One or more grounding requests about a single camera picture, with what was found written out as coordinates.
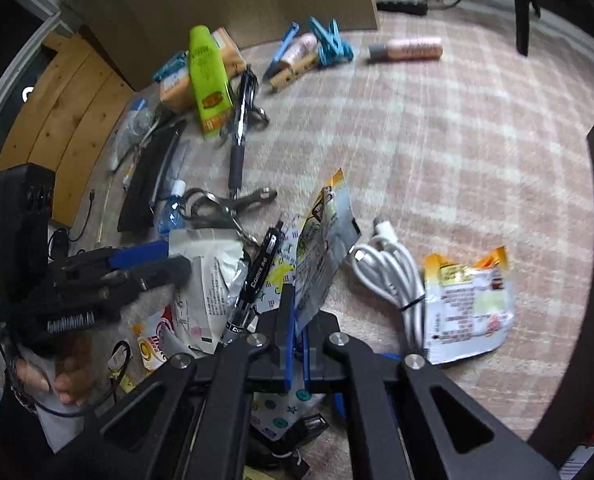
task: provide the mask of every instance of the teal clothespin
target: teal clothespin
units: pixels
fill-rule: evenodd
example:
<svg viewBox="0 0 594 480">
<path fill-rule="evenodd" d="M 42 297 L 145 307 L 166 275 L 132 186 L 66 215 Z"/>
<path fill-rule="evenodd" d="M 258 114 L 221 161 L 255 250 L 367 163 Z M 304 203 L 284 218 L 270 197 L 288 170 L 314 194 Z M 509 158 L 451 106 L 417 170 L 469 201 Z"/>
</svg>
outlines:
<svg viewBox="0 0 594 480">
<path fill-rule="evenodd" d="M 342 41 L 339 36 L 339 27 L 336 20 L 330 20 L 328 30 L 311 16 L 311 31 L 321 44 L 319 48 L 319 62 L 322 66 L 330 66 L 341 61 L 353 60 L 353 49 Z"/>
</svg>

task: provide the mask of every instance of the green bottle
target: green bottle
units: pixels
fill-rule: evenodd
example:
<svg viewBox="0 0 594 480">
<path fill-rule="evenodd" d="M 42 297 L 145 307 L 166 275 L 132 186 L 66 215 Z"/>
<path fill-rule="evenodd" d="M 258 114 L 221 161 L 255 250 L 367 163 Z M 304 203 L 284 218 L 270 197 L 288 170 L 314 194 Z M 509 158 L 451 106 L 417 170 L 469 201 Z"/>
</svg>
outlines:
<svg viewBox="0 0 594 480">
<path fill-rule="evenodd" d="M 219 47 L 205 25 L 190 29 L 188 72 L 193 82 L 205 137 L 219 133 L 232 112 L 228 76 Z"/>
</svg>

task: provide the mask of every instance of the wooden board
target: wooden board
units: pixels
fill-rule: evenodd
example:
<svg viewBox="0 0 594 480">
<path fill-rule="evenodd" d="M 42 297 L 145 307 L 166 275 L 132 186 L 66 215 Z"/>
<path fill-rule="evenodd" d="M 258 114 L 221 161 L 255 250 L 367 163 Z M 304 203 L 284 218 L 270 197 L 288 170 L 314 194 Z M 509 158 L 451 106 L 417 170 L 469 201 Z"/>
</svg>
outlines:
<svg viewBox="0 0 594 480">
<path fill-rule="evenodd" d="M 307 27 L 315 16 L 342 30 L 375 29 L 373 0 L 64 0 L 82 16 L 135 89 L 178 50 L 194 25 L 225 27 L 240 48 L 279 40 L 291 21 Z"/>
<path fill-rule="evenodd" d="M 81 119 L 57 169 L 52 219 L 72 226 L 88 178 L 132 89 L 112 73 Z"/>
<path fill-rule="evenodd" d="M 92 47 L 78 34 L 67 41 L 34 86 L 1 149 L 0 171 L 27 162 L 43 123 Z"/>
<path fill-rule="evenodd" d="M 43 38 L 42 45 L 59 52 L 67 41 L 68 38 L 52 30 Z"/>
<path fill-rule="evenodd" d="M 43 123 L 28 162 L 57 171 L 70 138 L 112 69 L 92 53 L 68 82 Z"/>
</svg>

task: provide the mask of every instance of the metal screw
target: metal screw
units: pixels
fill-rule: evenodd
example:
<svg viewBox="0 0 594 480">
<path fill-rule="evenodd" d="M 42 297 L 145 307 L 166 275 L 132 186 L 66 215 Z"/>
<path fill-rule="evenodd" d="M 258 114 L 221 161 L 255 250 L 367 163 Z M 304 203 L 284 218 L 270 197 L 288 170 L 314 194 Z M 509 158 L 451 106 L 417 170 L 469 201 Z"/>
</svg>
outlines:
<svg viewBox="0 0 594 480">
<path fill-rule="evenodd" d="M 261 348 L 266 344 L 266 341 L 266 336 L 259 333 L 250 334 L 246 338 L 246 343 L 248 343 L 250 346 L 254 346 L 255 348 Z"/>
<path fill-rule="evenodd" d="M 170 364 L 173 365 L 175 368 L 179 368 L 183 370 L 184 368 L 188 367 L 190 363 L 193 362 L 193 358 L 190 357 L 188 354 L 175 354 L 170 359 Z"/>
<path fill-rule="evenodd" d="M 404 357 L 404 363 L 408 368 L 419 370 L 424 366 L 424 364 L 426 364 L 426 360 L 419 354 L 408 354 L 406 357 Z"/>
<path fill-rule="evenodd" d="M 350 338 L 348 334 L 344 334 L 343 332 L 333 332 L 328 336 L 328 340 L 335 346 L 344 346 Z"/>
</svg>

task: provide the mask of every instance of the plaid carpet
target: plaid carpet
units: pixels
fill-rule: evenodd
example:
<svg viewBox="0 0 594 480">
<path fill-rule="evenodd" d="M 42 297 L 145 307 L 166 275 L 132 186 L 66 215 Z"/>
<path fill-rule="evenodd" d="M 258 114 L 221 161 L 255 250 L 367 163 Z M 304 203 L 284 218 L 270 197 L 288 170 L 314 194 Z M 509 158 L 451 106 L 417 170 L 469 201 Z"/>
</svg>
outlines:
<svg viewBox="0 0 594 480">
<path fill-rule="evenodd" d="M 260 94 L 271 126 L 248 137 L 245 189 L 273 186 L 279 197 L 243 222 L 262 235 L 280 212 L 304 213 L 341 167 L 362 240 L 381 215 L 418 264 L 433 252 L 473 261 L 505 245 L 516 323 L 498 350 L 445 371 L 525 438 L 567 367 L 590 284 L 594 189 L 585 136 L 594 124 L 594 63 L 536 30 L 523 58 L 514 22 L 463 9 L 380 19 L 379 32 L 343 34 L 355 62 Z M 440 36 L 442 59 L 365 63 L 368 45 L 402 36 Z M 275 48 L 257 46 L 244 56 L 261 74 Z M 227 147 L 193 134 L 181 178 L 225 194 L 228 161 Z M 118 189 L 114 199 L 122 201 Z M 110 232 L 116 215 L 118 208 L 107 213 L 104 240 L 118 246 L 130 240 Z M 94 243 L 96 221 L 90 224 L 84 246 Z M 126 322 L 153 312 L 153 303 L 141 301 Z M 397 351 L 398 314 L 349 267 L 336 275 L 325 309 L 375 351 Z M 344 431 L 335 428 L 305 457 L 316 478 L 349 478 L 347 453 Z"/>
</svg>

